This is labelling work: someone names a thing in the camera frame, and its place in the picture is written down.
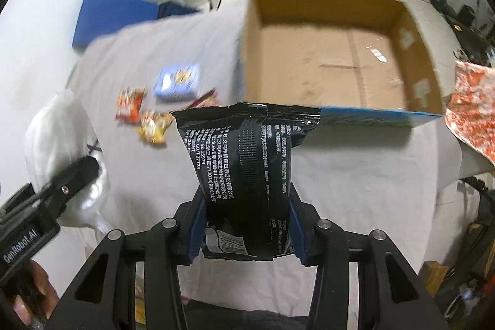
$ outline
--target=finger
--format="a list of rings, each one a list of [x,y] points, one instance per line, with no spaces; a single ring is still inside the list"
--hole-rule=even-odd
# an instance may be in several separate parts
[[[14,299],[14,312],[16,312],[17,316],[19,316],[26,326],[29,326],[31,321],[33,321],[31,310],[19,295],[16,295]]]
[[[42,308],[46,318],[49,319],[59,301],[59,297],[54,287],[50,284],[48,274],[43,267],[32,260],[30,268],[36,288],[45,296]]]
[[[49,289],[45,294],[45,298],[43,300],[43,312],[45,312],[46,318],[49,319],[51,314],[53,313],[55,306],[57,306],[59,297],[57,295],[57,291],[55,288],[48,283]]]
[[[43,294],[46,295],[48,292],[48,285],[50,284],[48,281],[48,274],[45,269],[41,267],[34,260],[29,262],[29,269],[33,275],[33,282],[36,288]]]

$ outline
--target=cardboard box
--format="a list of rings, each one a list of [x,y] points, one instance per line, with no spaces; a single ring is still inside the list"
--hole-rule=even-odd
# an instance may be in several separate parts
[[[250,0],[244,100],[322,107],[322,121],[417,126],[442,114],[414,19],[396,0]]]
[[[430,295],[435,296],[448,271],[449,266],[441,265],[435,261],[426,261],[423,263],[418,276]]]

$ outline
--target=conrobot.ai logo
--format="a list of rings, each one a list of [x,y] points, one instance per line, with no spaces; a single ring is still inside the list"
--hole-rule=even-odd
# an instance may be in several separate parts
[[[26,235],[24,235],[21,240],[19,240],[16,244],[12,245],[8,253],[3,255],[4,261],[9,264],[16,258],[16,256],[21,253],[26,246],[28,246],[33,239],[36,239],[38,234],[34,229],[30,229]]]

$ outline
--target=barcode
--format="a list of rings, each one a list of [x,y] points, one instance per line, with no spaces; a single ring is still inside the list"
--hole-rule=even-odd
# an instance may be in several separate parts
[[[220,249],[224,253],[237,253],[239,255],[247,255],[246,245],[241,236],[233,236],[223,231],[216,231],[219,238]]]

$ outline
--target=black bag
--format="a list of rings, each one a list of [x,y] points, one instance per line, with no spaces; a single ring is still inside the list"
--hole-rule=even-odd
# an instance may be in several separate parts
[[[208,258],[272,260],[293,253],[291,148],[319,108],[238,103],[172,113],[205,195]]]

